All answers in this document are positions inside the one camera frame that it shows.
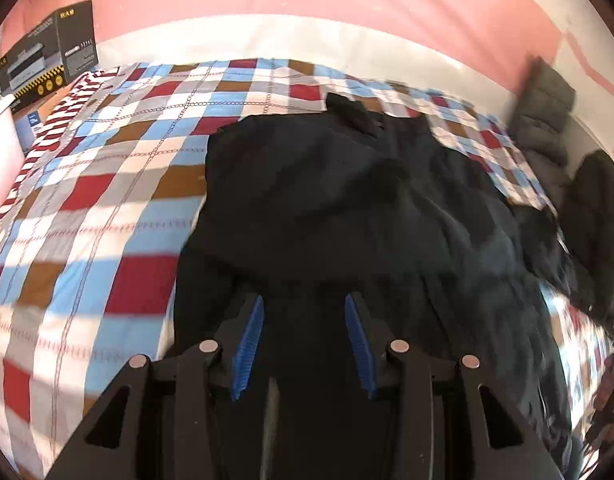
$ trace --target white object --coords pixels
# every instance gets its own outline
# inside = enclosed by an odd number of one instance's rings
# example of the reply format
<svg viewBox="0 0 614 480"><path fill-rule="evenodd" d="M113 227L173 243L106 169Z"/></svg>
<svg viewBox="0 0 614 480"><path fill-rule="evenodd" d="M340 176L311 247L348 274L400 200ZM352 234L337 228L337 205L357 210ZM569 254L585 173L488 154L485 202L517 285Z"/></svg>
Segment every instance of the white object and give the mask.
<svg viewBox="0 0 614 480"><path fill-rule="evenodd" d="M0 205L5 201L14 180L23 166L24 155L16 135L9 105L13 95L0 100Z"/></svg>

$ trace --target black and yellow box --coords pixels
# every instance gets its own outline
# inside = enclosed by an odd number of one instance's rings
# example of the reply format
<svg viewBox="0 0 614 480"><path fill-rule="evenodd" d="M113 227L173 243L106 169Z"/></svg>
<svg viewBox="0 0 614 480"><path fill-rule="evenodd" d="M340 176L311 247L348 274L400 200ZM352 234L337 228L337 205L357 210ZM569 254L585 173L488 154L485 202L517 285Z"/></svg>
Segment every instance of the black and yellow box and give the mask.
<svg viewBox="0 0 614 480"><path fill-rule="evenodd" d="M13 112L98 64L91 0L54 10L0 58L0 91Z"/></svg>

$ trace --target round metal rivet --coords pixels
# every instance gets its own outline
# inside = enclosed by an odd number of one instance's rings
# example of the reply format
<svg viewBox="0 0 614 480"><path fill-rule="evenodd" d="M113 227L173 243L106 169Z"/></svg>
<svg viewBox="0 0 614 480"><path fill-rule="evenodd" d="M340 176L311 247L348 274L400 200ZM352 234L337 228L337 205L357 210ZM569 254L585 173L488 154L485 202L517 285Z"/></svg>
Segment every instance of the round metal rivet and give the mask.
<svg viewBox="0 0 614 480"><path fill-rule="evenodd" d="M142 368L147 364L147 358L142 354L136 354L129 359L129 365L132 368Z"/></svg>
<svg viewBox="0 0 614 480"><path fill-rule="evenodd" d="M394 339L391 343L389 343L389 348L391 348L394 352L404 354L409 350L409 343L402 339Z"/></svg>
<svg viewBox="0 0 614 480"><path fill-rule="evenodd" d="M205 354L213 354L218 349L218 342L214 341L213 339L205 339L202 343L200 343L198 348L200 349L200 352Z"/></svg>
<svg viewBox="0 0 614 480"><path fill-rule="evenodd" d="M481 361L478 359L478 357L471 354L463 356L461 361L463 362L463 366L465 366L465 368L471 368L472 370L476 370L476 368L481 365Z"/></svg>

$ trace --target ribbed blue pad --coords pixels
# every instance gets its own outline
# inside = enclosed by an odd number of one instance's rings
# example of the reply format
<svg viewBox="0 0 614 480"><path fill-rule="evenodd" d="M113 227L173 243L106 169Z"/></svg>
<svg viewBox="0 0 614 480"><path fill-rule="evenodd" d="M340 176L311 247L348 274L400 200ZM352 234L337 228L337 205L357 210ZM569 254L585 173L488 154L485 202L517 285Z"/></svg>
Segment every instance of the ribbed blue pad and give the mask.
<svg viewBox="0 0 614 480"><path fill-rule="evenodd" d="M263 299L257 296L254 307L251 309L251 314L249 314L249 319L247 319L245 330L242 333L241 342L238 344L231 362L232 379L229 390L231 400L238 400L241 393L247 388L264 321L265 308L263 306Z"/></svg>
<svg viewBox="0 0 614 480"><path fill-rule="evenodd" d="M373 352L369 348L369 341L360 321L356 303L351 294L345 298L345 324L347 325L347 335L351 343L356 360L356 370L360 378L360 385L373 399L376 393L376 376Z"/></svg>

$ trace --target bed sheet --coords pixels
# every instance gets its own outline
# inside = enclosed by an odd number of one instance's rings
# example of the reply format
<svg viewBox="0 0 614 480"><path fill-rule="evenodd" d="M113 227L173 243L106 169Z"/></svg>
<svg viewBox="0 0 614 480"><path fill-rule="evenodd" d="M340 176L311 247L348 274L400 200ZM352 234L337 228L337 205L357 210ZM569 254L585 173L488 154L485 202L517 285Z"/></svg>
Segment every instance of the bed sheet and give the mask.
<svg viewBox="0 0 614 480"><path fill-rule="evenodd" d="M0 447L21 471L45 475L124 362L157 359L170 344L208 135L247 115L321 111L327 92L395 116L426 114L437 140L478 160L509 200L548 205L495 118L433 90L286 59L85 75L48 118L0 215ZM548 288L545 298L555 326L584 321ZM580 346L600 356L564 361L575 419L608 345L601 332L558 333L564 360Z"/></svg>

